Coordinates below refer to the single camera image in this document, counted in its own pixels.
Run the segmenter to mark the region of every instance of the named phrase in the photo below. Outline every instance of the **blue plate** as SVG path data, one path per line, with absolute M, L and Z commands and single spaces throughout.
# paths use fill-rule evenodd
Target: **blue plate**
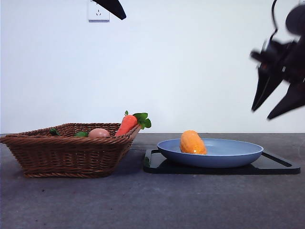
M 264 148 L 259 145 L 215 138 L 202 138 L 207 154 L 188 154 L 180 150 L 180 139 L 158 143 L 160 153 L 181 164 L 205 168 L 231 168 L 245 166 L 260 157 Z

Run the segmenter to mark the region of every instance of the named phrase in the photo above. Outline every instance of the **green pepper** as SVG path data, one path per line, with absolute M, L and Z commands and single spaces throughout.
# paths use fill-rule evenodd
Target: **green pepper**
M 88 137 L 88 133 L 87 132 L 77 132 L 74 137 Z
M 58 131 L 55 128 L 50 129 L 50 134 L 52 136 L 60 136 L 60 134 L 58 133 Z

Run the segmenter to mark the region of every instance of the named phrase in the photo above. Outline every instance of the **wicker basket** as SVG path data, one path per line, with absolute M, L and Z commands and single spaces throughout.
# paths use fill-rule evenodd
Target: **wicker basket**
M 54 126 L 61 136 L 44 128 L 1 137 L 16 157 L 25 177 L 105 177 L 117 167 L 141 129 L 114 136 L 120 123 L 68 123 Z M 109 131 L 110 137 L 73 137 L 78 131 L 95 128 Z

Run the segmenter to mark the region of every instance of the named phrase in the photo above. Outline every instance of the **plate rim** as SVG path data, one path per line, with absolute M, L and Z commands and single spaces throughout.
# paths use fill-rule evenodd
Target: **plate rim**
M 205 139 L 208 139 L 208 140 L 222 140 L 222 141 L 233 141 L 233 142 L 242 142 L 242 143 L 247 143 L 247 144 L 251 144 L 251 145 L 255 145 L 255 146 L 258 146 L 259 148 L 261 148 L 261 150 L 258 150 L 254 153 L 249 153 L 249 154 L 237 154 L 237 155 L 208 155 L 208 154 L 190 154 L 190 153 L 183 153 L 183 152 L 176 152 L 176 151 L 169 151 L 167 149 L 164 149 L 164 148 L 161 148 L 159 145 L 162 143 L 162 142 L 168 142 L 168 141 L 173 141 L 173 140 L 181 140 L 180 138 L 175 138 L 175 139 L 169 139 L 169 140 L 164 140 L 164 141 L 161 141 L 161 142 L 158 142 L 157 143 L 157 147 L 158 149 L 160 150 L 164 150 L 166 152 L 169 152 L 169 153 L 177 153 L 177 154 L 182 154 L 182 155 L 192 155 L 192 156 L 205 156 L 205 157 L 219 157 L 219 156 L 248 156 L 248 155 L 254 155 L 254 154 L 258 154 L 258 153 L 262 153 L 264 151 L 264 148 L 258 144 L 255 144 L 255 143 L 251 143 L 251 142 L 245 142 L 245 141 L 238 141 L 238 140 L 231 140 L 231 139 L 222 139 L 222 138 L 201 138 L 203 140 Z

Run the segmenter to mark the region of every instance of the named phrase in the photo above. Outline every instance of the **basket rim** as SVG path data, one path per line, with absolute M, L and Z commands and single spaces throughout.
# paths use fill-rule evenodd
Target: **basket rim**
M 57 142 L 58 141 L 71 141 L 73 143 L 75 143 L 76 141 L 79 141 L 79 144 L 105 144 L 105 143 L 109 143 L 109 144 L 113 144 L 112 142 L 115 140 L 121 140 L 122 143 L 125 143 L 126 141 L 129 140 L 129 138 L 132 137 L 135 138 L 135 135 L 139 132 L 139 130 L 141 129 L 141 126 L 139 124 L 137 124 L 133 129 L 131 129 L 129 132 L 127 132 L 124 135 L 120 135 L 120 136 L 109 136 L 109 137 L 99 137 L 99 138 L 90 138 L 90 137 L 86 137 L 86 138 L 82 138 L 82 137 L 76 137 L 76 136 L 46 136 L 46 135 L 27 135 L 30 134 L 32 132 L 38 132 L 41 130 L 45 130 L 45 129 L 50 129 L 50 128 L 56 128 L 59 126 L 63 126 L 63 125 L 118 125 L 120 123 L 65 123 L 62 125 L 57 125 L 57 126 L 53 126 L 53 127 L 46 127 L 46 128 L 42 128 L 42 129 L 37 129 L 37 130 L 33 130 L 33 131 L 28 131 L 28 132 L 20 132 L 20 133 L 15 133 L 15 134 L 7 134 L 5 136 L 2 136 L 0 138 L 0 143 L 6 143 L 6 140 L 13 140 L 13 139 L 19 139 L 19 140 L 35 140 L 37 141 L 38 139 L 41 139 L 42 141 L 50 141 L 50 142 Z

